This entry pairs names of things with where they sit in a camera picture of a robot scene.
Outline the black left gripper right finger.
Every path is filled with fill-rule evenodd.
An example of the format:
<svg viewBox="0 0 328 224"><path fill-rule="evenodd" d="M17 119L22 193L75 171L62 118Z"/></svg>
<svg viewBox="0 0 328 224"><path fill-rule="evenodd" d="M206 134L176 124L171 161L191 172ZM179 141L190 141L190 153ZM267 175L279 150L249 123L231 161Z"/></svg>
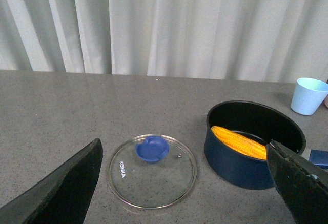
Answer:
<svg viewBox="0 0 328 224"><path fill-rule="evenodd" d="M277 141L266 145L275 188L295 223L327 223L327 170Z"/></svg>

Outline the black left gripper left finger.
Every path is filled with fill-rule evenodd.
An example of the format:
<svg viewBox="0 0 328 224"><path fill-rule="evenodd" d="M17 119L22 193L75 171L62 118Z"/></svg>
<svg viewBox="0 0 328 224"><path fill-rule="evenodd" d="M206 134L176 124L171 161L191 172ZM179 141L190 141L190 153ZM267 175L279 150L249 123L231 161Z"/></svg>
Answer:
<svg viewBox="0 0 328 224"><path fill-rule="evenodd" d="M83 223L98 183L99 138L32 188L1 207L1 223Z"/></svg>

